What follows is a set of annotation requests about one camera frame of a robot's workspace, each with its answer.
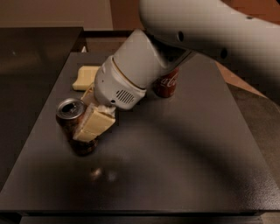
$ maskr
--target aluminum can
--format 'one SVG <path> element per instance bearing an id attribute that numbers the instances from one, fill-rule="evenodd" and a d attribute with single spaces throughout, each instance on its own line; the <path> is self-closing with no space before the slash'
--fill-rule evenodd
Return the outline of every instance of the aluminum can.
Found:
<path id="1" fill-rule="evenodd" d="M 56 109 L 56 121 L 66 135 L 73 151 L 79 156 L 86 156 L 91 153 L 98 140 L 94 139 L 89 143 L 73 140 L 74 133 L 81 122 L 87 106 L 79 99 L 68 98 L 62 101 Z"/>
<path id="2" fill-rule="evenodd" d="M 172 72 L 158 78 L 153 84 L 153 90 L 156 95 L 168 98 L 174 95 L 179 68 L 176 67 Z"/>

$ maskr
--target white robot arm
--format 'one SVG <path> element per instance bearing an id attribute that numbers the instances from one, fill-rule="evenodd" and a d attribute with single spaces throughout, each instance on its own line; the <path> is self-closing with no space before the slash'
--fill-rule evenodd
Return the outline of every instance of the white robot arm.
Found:
<path id="1" fill-rule="evenodd" d="M 280 26 L 244 15 L 220 0 L 140 0 L 149 37 L 134 31 L 95 78 L 94 95 L 131 109 L 159 76 L 203 53 L 280 102 Z"/>

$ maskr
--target sponge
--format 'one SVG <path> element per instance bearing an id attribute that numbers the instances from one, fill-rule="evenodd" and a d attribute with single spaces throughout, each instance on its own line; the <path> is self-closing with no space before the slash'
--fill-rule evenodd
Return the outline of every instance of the sponge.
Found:
<path id="1" fill-rule="evenodd" d="M 86 143 L 94 140 L 115 123 L 115 110 L 116 108 L 102 105 L 96 107 L 90 103 L 73 139 Z"/>
<path id="2" fill-rule="evenodd" d="M 95 81 L 99 66 L 82 66 L 78 71 L 78 78 L 72 85 L 74 90 L 86 91 L 91 83 Z"/>
<path id="3" fill-rule="evenodd" d="M 88 87 L 87 91 L 80 98 L 83 102 L 89 106 L 90 103 L 93 103 L 96 107 L 100 105 L 100 103 L 95 99 L 95 83 L 93 82 Z"/>

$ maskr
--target table surface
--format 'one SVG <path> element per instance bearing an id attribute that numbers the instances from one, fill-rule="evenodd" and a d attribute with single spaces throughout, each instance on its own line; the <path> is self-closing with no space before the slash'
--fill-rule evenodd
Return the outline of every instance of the table surface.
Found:
<path id="1" fill-rule="evenodd" d="M 0 191 L 81 32 L 0 29 Z"/>
<path id="2" fill-rule="evenodd" d="M 152 91 L 101 136 L 72 153 L 55 109 L 82 65 L 106 53 L 71 53 L 0 193 L 0 210 L 75 213 L 246 213 L 280 209 L 280 192 L 214 62 L 196 55 L 176 94 Z"/>
<path id="3" fill-rule="evenodd" d="M 215 223 L 215 224 L 263 224 L 258 216 L 206 216 L 206 217 L 163 217 L 163 216 L 95 216 L 95 217 L 23 217 L 20 224 L 181 224 L 181 223 Z"/>

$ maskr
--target can lid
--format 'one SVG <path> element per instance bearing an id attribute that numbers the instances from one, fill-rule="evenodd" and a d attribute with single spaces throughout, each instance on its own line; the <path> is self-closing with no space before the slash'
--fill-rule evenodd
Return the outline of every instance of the can lid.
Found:
<path id="1" fill-rule="evenodd" d="M 82 115 L 86 105 L 82 100 L 68 98 L 62 101 L 56 109 L 56 115 L 61 119 L 71 120 Z"/>

